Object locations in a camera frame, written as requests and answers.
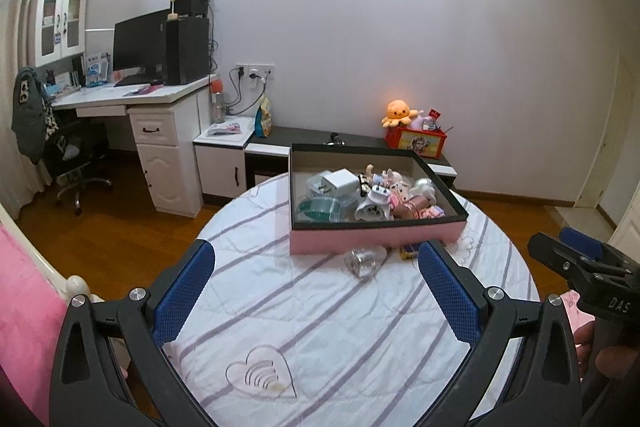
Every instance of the pink box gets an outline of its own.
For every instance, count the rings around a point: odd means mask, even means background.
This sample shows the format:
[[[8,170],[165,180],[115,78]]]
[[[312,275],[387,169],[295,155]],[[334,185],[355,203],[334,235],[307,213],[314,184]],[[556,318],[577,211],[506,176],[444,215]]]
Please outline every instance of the pink box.
[[[437,204],[444,217],[396,219],[394,221],[306,221],[298,215],[298,205],[309,197],[306,181],[319,172],[349,169],[364,172],[368,164],[374,172],[392,169],[414,180],[428,177],[436,187]],[[466,225],[468,214],[443,181],[413,151],[373,147],[293,144],[289,152],[289,212],[291,235],[289,251],[301,253],[340,253],[352,248],[397,248],[439,239],[454,243]]]

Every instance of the white striped tablecloth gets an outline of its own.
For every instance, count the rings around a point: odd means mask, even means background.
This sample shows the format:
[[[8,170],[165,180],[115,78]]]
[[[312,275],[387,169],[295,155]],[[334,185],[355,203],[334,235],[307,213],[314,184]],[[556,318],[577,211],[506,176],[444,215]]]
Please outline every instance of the white striped tablecloth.
[[[447,247],[485,285],[538,300],[524,260],[473,203]],[[341,255],[289,254],[286,174],[222,208],[199,237],[215,270],[180,332],[164,347],[220,426],[411,426],[460,365],[456,340],[417,262],[389,256],[372,280]],[[490,409],[517,350],[511,341],[476,415]]]

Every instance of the silver screw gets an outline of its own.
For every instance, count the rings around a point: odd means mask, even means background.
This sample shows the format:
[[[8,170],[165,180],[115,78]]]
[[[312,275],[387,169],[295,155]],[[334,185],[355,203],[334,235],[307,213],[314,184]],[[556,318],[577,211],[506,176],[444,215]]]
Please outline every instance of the silver screw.
[[[560,298],[558,295],[556,295],[555,293],[552,293],[551,295],[548,296],[549,302],[553,305],[553,306],[561,306],[562,305],[562,298]]]
[[[84,298],[84,295],[76,295],[74,298],[71,299],[71,305],[74,308],[79,308],[85,302],[86,302],[86,298]]]
[[[129,299],[132,301],[140,301],[145,298],[146,292],[144,288],[133,288],[129,292]]]
[[[491,286],[491,288],[486,291],[486,294],[494,301],[499,301],[504,297],[504,292],[496,286]]]

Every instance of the chair base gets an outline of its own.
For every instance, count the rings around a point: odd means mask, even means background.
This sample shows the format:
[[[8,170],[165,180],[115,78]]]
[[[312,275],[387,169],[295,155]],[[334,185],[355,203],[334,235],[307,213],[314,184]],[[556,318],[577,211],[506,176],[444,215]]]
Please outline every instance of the chair base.
[[[82,206],[80,206],[80,192],[86,188],[86,185],[89,183],[102,183],[107,185],[107,187],[113,187],[113,183],[111,183],[110,179],[107,178],[82,178],[82,176],[76,178],[73,181],[69,181],[69,184],[66,187],[63,187],[62,190],[56,196],[56,204],[62,204],[62,196],[66,192],[70,190],[74,190],[76,192],[74,198],[74,213],[76,217],[82,214]]]

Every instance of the wooden floor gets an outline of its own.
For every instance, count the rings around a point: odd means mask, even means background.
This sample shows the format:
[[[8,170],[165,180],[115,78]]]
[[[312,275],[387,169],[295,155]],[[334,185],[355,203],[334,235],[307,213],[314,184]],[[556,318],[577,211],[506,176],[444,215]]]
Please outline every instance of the wooden floor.
[[[83,213],[75,217],[72,195],[54,205],[57,187],[49,187],[25,206],[17,221],[24,234],[63,276],[80,275],[103,299],[119,299],[136,286],[148,286],[175,263],[215,214],[203,208],[195,219],[157,212],[137,157],[110,158],[105,171],[113,190],[91,185],[81,197]],[[514,242],[540,296],[562,293],[565,281],[527,254],[536,232],[557,235],[558,224],[542,206],[475,200]]]

